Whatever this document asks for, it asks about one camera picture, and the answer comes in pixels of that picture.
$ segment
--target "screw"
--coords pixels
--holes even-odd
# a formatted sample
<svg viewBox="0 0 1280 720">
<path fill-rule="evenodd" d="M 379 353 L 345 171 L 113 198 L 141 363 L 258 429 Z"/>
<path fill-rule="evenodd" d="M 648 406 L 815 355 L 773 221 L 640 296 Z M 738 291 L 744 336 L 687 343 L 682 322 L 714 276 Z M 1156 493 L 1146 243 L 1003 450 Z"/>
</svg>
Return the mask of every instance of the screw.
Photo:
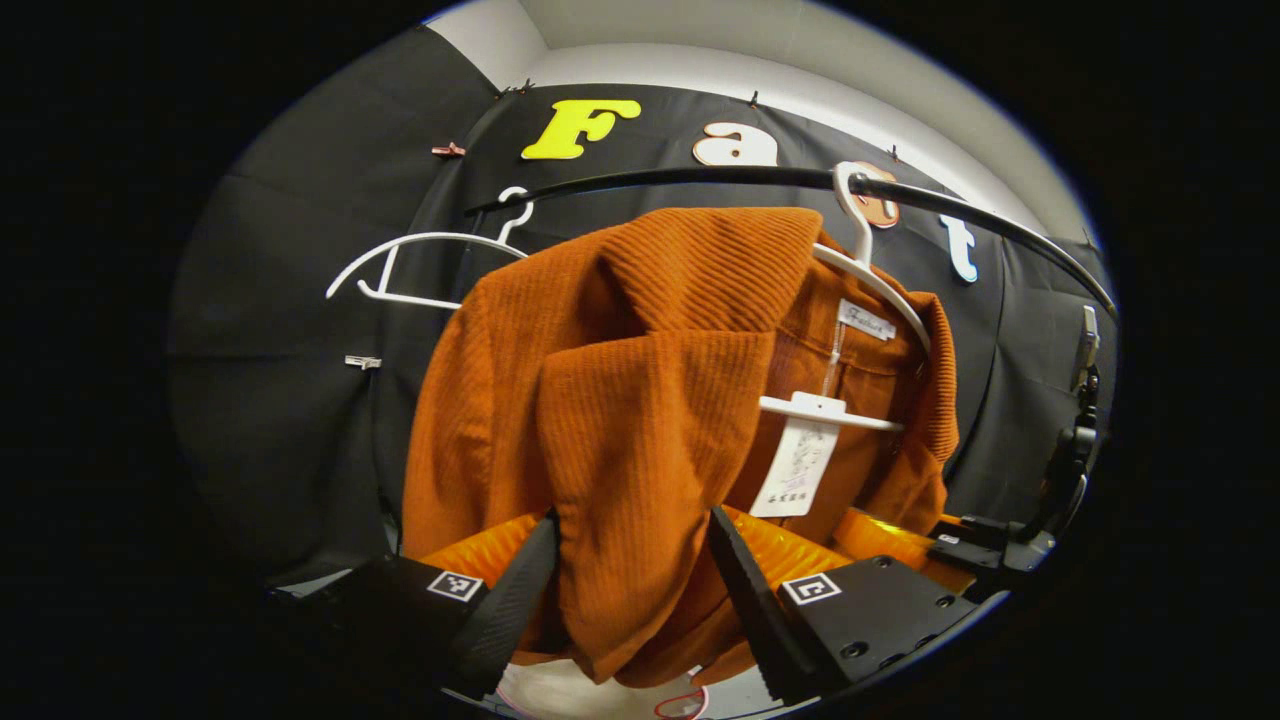
<svg viewBox="0 0 1280 720">
<path fill-rule="evenodd" d="M 850 657 L 858 657 L 859 655 L 865 655 L 867 650 L 868 650 L 867 643 L 861 641 L 855 643 L 849 643 L 845 647 L 840 648 L 840 657 L 849 660 Z"/>
</svg>

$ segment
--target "jacket sleeve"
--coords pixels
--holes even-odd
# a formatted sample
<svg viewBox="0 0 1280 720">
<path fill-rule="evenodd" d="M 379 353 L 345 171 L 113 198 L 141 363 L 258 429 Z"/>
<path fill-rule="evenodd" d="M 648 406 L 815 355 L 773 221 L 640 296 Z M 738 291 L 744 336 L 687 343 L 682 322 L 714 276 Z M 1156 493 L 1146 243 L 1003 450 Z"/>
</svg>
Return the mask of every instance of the jacket sleeve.
<svg viewBox="0 0 1280 720">
<path fill-rule="evenodd" d="M 485 529 L 493 456 L 493 357 L 484 282 L 444 327 L 410 436 L 403 555 L 420 559 Z"/>
</svg>

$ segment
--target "jacket collar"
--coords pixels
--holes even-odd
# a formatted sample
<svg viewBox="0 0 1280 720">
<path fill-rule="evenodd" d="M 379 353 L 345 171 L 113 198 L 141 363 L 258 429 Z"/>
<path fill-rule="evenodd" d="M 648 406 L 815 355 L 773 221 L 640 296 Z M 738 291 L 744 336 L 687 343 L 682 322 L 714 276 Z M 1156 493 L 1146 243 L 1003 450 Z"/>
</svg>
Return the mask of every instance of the jacket collar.
<svg viewBox="0 0 1280 720">
<path fill-rule="evenodd" d="M 823 229 L 822 214 L 808 208 L 668 208 L 607 232 L 602 258 L 653 332 L 773 332 L 791 325 L 796 296 L 819 265 L 813 246 L 849 255 Z M 879 268 L 872 272 L 906 299 L 932 341 L 928 364 L 918 369 L 929 373 L 919 413 L 901 443 L 920 445 L 945 462 L 959 443 L 955 347 L 946 314 L 933 293 L 908 292 Z M 846 278 L 844 295 L 884 307 L 859 291 L 860 284 Z M 833 322 L 838 300 L 831 300 L 826 311 Z"/>
</svg>

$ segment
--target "price tag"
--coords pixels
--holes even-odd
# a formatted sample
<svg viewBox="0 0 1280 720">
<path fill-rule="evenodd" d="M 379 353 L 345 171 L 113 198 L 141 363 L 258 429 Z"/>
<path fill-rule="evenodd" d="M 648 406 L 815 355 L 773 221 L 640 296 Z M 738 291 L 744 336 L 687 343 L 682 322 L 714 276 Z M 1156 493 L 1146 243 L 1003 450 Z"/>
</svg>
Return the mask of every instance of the price tag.
<svg viewBox="0 0 1280 720">
<path fill-rule="evenodd" d="M 808 392 L 792 393 L 791 402 L 810 410 L 845 411 L 844 400 Z M 750 514 L 756 518 L 792 518 L 809 512 L 838 436 L 840 425 L 787 418 L 778 452 Z"/>
</svg>

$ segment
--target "hanger hook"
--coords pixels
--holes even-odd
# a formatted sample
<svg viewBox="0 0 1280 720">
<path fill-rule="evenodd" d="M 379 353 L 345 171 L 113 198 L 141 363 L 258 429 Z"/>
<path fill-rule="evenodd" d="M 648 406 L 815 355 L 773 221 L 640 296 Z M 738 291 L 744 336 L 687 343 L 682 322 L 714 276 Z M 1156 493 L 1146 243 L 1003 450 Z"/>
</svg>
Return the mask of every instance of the hanger hook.
<svg viewBox="0 0 1280 720">
<path fill-rule="evenodd" d="M 507 190 L 502 191 L 502 195 L 498 196 L 498 201 L 500 202 L 511 197 L 512 195 L 516 195 L 517 192 L 525 193 L 529 191 L 522 187 L 511 186 Z M 529 218 L 531 218 L 532 215 L 534 215 L 534 201 L 530 200 L 529 202 L 525 202 L 524 215 L 516 218 L 515 220 L 507 220 L 507 224 L 502 225 L 502 232 L 498 233 L 498 243 L 507 245 L 507 234 L 511 233 L 511 228 L 518 228 L 520 225 L 527 223 Z"/>
<path fill-rule="evenodd" d="M 863 179 L 869 179 L 863 168 L 851 161 L 840 163 L 831 172 L 835 179 L 836 201 L 840 202 L 840 208 L 849 215 L 849 219 L 854 222 L 854 260 L 861 263 L 863 265 L 872 264 L 872 225 L 867 222 L 867 217 L 863 211 L 858 209 L 858 202 L 854 200 L 854 193 L 849 190 L 849 178 L 858 176 Z"/>
</svg>

